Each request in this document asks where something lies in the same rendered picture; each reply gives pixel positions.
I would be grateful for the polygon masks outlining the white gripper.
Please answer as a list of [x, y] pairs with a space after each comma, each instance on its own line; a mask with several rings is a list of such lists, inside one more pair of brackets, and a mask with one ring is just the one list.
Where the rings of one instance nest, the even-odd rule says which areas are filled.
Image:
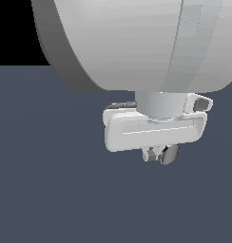
[[[112, 104], [104, 110], [106, 149], [143, 148], [145, 162], [158, 160], [167, 165], [180, 152], [177, 143], [202, 136], [212, 105], [211, 99], [195, 93], [137, 92], [134, 102]], [[160, 154], [158, 147], [164, 145]]]

